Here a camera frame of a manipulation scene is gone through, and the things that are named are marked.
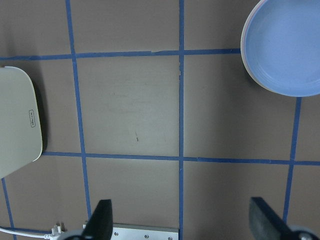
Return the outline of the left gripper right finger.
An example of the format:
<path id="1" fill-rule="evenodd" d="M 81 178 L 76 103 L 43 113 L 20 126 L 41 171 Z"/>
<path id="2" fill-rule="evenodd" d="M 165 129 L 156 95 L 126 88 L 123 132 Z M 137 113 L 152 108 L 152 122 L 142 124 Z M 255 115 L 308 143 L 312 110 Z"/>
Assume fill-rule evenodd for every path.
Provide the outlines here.
<path id="1" fill-rule="evenodd" d="M 249 229 L 255 240 L 297 240 L 297 234 L 262 197 L 249 200 Z"/>

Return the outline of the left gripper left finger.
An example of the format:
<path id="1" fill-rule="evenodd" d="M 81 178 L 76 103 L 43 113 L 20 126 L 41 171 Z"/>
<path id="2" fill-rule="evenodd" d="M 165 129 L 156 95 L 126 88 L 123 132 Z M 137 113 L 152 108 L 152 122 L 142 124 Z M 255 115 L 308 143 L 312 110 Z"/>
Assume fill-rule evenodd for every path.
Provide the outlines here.
<path id="1" fill-rule="evenodd" d="M 113 210 L 110 199 L 100 200 L 81 233 L 82 240 L 110 240 L 113 235 Z"/>

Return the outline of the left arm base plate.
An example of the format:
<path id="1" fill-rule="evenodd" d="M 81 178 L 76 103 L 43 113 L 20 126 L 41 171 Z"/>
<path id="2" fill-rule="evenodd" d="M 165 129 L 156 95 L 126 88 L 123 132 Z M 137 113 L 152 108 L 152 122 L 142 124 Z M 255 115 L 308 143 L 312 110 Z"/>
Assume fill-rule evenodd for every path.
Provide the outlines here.
<path id="1" fill-rule="evenodd" d="M 111 240 L 178 240 L 176 228 L 113 223 Z"/>

